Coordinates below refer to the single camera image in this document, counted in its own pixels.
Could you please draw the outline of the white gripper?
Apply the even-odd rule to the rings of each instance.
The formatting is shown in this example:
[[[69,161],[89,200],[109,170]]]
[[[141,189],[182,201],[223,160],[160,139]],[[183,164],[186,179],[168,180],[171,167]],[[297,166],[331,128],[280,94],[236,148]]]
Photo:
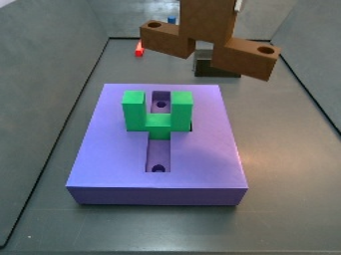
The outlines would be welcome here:
[[[242,2],[243,0],[235,0],[235,4],[234,4],[234,12],[239,12],[242,9]]]

